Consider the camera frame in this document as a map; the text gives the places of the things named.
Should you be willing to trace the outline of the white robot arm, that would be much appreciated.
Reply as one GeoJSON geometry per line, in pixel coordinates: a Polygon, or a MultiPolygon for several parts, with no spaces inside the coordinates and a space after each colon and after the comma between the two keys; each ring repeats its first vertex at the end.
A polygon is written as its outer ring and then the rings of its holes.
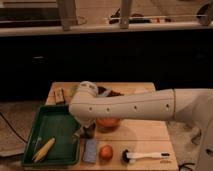
{"type": "Polygon", "coordinates": [[[115,97],[98,97],[97,86],[83,81],[69,111],[83,125],[96,118],[176,121],[201,129],[195,171],[213,171],[213,89],[166,89],[115,97]]]}

